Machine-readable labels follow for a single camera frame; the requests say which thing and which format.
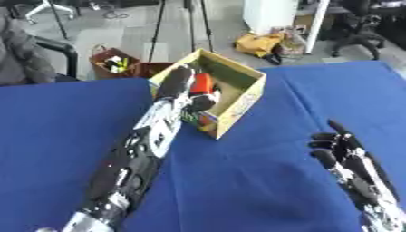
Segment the blue tablecloth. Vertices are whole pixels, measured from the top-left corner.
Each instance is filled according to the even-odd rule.
[[[264,97],[220,141],[185,124],[123,231],[360,231],[351,201],[308,155],[327,118],[354,131],[406,197],[404,80],[379,62],[263,71]],[[62,227],[149,105],[142,79],[1,88],[1,231]]]

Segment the robotic arm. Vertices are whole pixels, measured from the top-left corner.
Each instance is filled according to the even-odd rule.
[[[180,129],[182,111],[208,110],[219,100],[211,97],[218,89],[192,96],[191,89],[206,81],[196,77],[188,64],[169,74],[147,113],[97,169],[82,206],[62,232],[114,232],[137,209]]]
[[[337,133],[312,136],[311,155],[337,179],[361,211],[363,232],[405,232],[406,215],[399,196],[372,154],[342,125],[328,121]]]

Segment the floor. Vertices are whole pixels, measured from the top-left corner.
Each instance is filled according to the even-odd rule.
[[[155,62],[176,62],[190,53],[189,15],[182,8],[181,0],[167,0],[159,42],[154,55]],[[242,20],[243,0],[206,0],[209,24],[213,31],[215,51],[228,58],[253,68],[272,66],[267,61],[236,52],[231,44],[240,35],[248,31]],[[195,13],[196,38],[198,47],[208,48],[203,17],[198,4]],[[150,40],[156,26],[159,8],[157,6],[141,6],[118,9],[117,14],[126,14],[127,18],[104,19],[104,10],[93,11],[83,8],[82,17],[72,21],[62,15],[63,24],[69,40],[62,38],[56,22],[49,11],[36,15],[36,25],[21,20],[22,27],[31,34],[65,41],[72,44],[79,53],[79,78],[93,80],[94,73],[89,57],[94,53],[97,44],[106,47],[121,48],[125,53],[148,60]],[[309,63],[341,63],[353,60],[368,60],[371,56],[359,46],[351,46],[342,50],[342,57],[331,58],[331,42],[318,42],[311,55],[300,59],[287,60],[284,65],[300,65]],[[53,65],[58,71],[65,69],[62,56],[50,53]],[[388,63],[399,74],[406,78],[406,51],[392,43],[382,49],[382,60]]]

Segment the yellow bag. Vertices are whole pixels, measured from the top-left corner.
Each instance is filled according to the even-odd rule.
[[[275,46],[285,39],[285,33],[257,36],[245,34],[237,39],[236,50],[241,53],[250,53],[263,58],[272,53]]]

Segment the person's arm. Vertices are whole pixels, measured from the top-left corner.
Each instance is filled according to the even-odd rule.
[[[0,19],[0,30],[8,52],[22,65],[26,78],[35,83],[54,82],[55,70],[30,34],[6,16]]]

